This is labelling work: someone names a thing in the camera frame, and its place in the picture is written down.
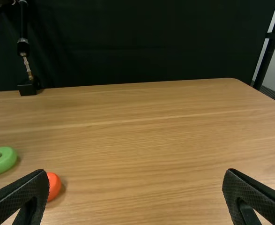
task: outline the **black pole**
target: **black pole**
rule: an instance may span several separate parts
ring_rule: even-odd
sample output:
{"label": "black pole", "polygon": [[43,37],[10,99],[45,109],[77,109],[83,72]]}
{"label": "black pole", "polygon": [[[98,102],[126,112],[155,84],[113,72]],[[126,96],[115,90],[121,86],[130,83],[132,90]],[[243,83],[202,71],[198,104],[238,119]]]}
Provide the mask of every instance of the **black pole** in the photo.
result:
{"label": "black pole", "polygon": [[[275,24],[274,24],[272,33],[275,34]],[[255,83],[253,85],[253,87],[257,90],[260,90],[260,88],[262,86],[265,74],[267,73],[268,66],[269,66],[270,61],[273,57],[274,51],[275,51],[275,38],[270,38],[268,41],[268,45],[265,50],[260,68],[258,70],[258,74],[257,74],[256,80],[255,80]]]}

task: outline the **wood grain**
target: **wood grain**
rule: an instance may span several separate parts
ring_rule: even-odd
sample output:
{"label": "wood grain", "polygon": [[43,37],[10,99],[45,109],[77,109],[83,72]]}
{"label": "wood grain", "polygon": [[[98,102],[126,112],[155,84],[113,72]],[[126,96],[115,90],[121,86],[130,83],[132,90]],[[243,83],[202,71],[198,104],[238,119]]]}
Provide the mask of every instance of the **wood grain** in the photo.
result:
{"label": "wood grain", "polygon": [[0,146],[0,188],[62,178],[43,225],[228,225],[228,168],[275,189],[275,101],[234,79],[0,92]]}

